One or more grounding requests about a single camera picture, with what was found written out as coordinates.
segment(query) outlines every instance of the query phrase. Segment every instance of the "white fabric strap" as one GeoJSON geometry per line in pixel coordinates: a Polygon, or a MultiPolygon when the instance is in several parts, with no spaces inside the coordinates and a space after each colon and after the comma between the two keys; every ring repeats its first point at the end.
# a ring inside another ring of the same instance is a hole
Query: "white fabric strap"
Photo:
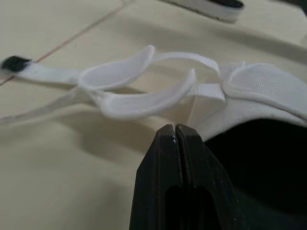
{"type": "Polygon", "coordinates": [[[107,117],[139,119],[168,110],[188,97],[192,100],[187,101],[193,105],[186,124],[197,129],[204,139],[210,138],[217,130],[222,132],[239,122],[258,117],[279,118],[307,126],[307,85],[290,73],[266,63],[246,65],[239,62],[219,68],[214,60],[194,53],[170,52],[154,56],[154,47],[148,46],[124,61],[81,72],[49,69],[30,63],[15,75],[32,81],[76,86],[46,106],[2,117],[0,124],[23,121],[91,100],[107,117]],[[183,81],[163,92],[128,95],[107,92],[135,81],[150,64],[173,58],[195,60],[212,68],[222,84],[197,85],[196,73],[191,69],[183,81]]]}
{"type": "Polygon", "coordinates": [[[15,74],[15,76],[31,81],[75,85],[78,74],[79,71],[75,69],[53,69],[31,62],[23,71],[15,74]]]}
{"type": "MultiPolygon", "coordinates": [[[[184,52],[164,53],[154,57],[154,47],[148,46],[124,61],[107,63],[82,72],[50,69],[37,63],[30,63],[25,70],[17,73],[17,77],[32,81],[77,84],[78,88],[84,92],[81,101],[86,102],[92,99],[105,116],[113,119],[138,119],[155,115],[177,104],[195,86],[195,71],[192,69],[185,80],[164,92],[118,95],[105,92],[105,90],[128,85],[140,77],[150,63],[171,58],[195,60],[214,69],[218,75],[220,74],[217,63],[209,58],[184,52]]],[[[50,113],[61,107],[74,104],[75,92],[76,90],[72,90],[56,101],[27,113],[3,117],[0,119],[0,123],[12,123],[34,118],[43,113],[50,113]]]]}

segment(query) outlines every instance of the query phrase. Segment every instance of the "white strap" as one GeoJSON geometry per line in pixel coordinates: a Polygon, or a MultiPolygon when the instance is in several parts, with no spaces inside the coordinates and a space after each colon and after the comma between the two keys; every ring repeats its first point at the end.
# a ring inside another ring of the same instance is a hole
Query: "white strap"
{"type": "Polygon", "coordinates": [[[18,78],[49,83],[75,85],[79,71],[75,69],[53,69],[31,62],[23,71],[14,73],[18,78]]]}
{"type": "Polygon", "coordinates": [[[218,74],[218,76],[220,76],[220,69],[218,64],[216,63],[216,61],[204,57],[202,55],[199,54],[195,54],[195,53],[186,53],[186,52],[169,52],[169,53],[162,53],[162,54],[158,54],[156,56],[154,56],[153,61],[152,62],[157,62],[157,61],[162,61],[162,60],[166,60],[166,59],[189,59],[189,60],[194,60],[197,62],[200,62],[201,64],[212,68],[213,70],[216,71],[216,73],[218,74]]]}
{"type": "Polygon", "coordinates": [[[241,62],[221,68],[220,71],[215,61],[199,54],[172,52],[159,54],[155,57],[153,55],[154,47],[148,46],[127,60],[107,63],[79,74],[75,70],[52,70],[32,63],[18,76],[36,81],[78,84],[78,87],[43,108],[21,115],[0,118],[0,123],[33,118],[64,106],[89,100],[94,100],[105,116],[115,119],[138,119],[155,115],[189,96],[195,98],[192,100],[193,108],[189,124],[197,125],[204,117],[211,116],[226,106],[224,92],[228,97],[260,101],[289,111],[301,118],[307,117],[306,85],[278,68],[261,64],[251,67],[241,62]],[[196,85],[196,74],[194,70],[191,70],[184,81],[163,92],[122,95],[104,91],[125,86],[140,77],[150,63],[170,58],[196,60],[214,69],[223,79],[223,87],[221,88],[220,84],[196,85]],[[59,74],[61,77],[55,78],[51,74],[46,74],[48,71],[59,74]]]}
{"type": "Polygon", "coordinates": [[[21,122],[42,115],[50,114],[58,109],[68,107],[74,104],[90,101],[91,98],[81,91],[78,87],[71,89],[66,95],[48,103],[42,107],[32,109],[17,115],[9,115],[0,117],[0,125],[8,125],[11,123],[21,122]]]}
{"type": "Polygon", "coordinates": [[[196,83],[196,73],[190,70],[186,79],[163,91],[142,94],[115,94],[95,91],[90,95],[102,114],[113,119],[139,119],[173,107],[184,98],[196,83]]]}

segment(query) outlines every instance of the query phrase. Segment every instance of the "black object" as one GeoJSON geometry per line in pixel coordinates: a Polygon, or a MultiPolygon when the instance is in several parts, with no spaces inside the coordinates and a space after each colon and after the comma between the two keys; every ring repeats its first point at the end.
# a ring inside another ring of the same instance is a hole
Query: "black object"
{"type": "Polygon", "coordinates": [[[205,142],[225,167],[251,230],[307,230],[307,128],[271,119],[205,142]]]}
{"type": "Polygon", "coordinates": [[[11,56],[3,61],[1,69],[7,69],[11,72],[17,73],[24,70],[28,66],[29,62],[31,62],[30,59],[11,56]]]}
{"type": "Polygon", "coordinates": [[[130,230],[306,230],[306,137],[269,119],[205,143],[163,127],[137,171],[130,230]]]}
{"type": "Polygon", "coordinates": [[[130,230],[249,229],[226,170],[198,133],[160,129],[137,171],[130,230]]]}
{"type": "Polygon", "coordinates": [[[229,8],[236,8],[241,9],[244,7],[244,3],[240,0],[208,0],[214,2],[216,4],[229,7],[229,8]]]}

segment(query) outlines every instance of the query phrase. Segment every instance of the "black buckle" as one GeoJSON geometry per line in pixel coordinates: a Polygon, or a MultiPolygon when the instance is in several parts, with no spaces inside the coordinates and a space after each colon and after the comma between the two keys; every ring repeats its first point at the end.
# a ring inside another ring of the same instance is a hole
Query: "black buckle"
{"type": "Polygon", "coordinates": [[[28,66],[29,62],[31,62],[31,59],[11,56],[3,61],[1,69],[7,69],[11,72],[18,73],[23,71],[28,66]]]}

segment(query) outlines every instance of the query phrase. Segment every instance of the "beige floor tile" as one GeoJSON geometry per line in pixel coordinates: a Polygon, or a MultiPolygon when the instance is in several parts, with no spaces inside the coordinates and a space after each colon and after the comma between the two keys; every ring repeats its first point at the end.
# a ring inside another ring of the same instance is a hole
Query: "beige floor tile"
{"type": "Polygon", "coordinates": [[[3,0],[0,60],[11,55],[37,60],[121,5],[121,0],[3,0]]]}

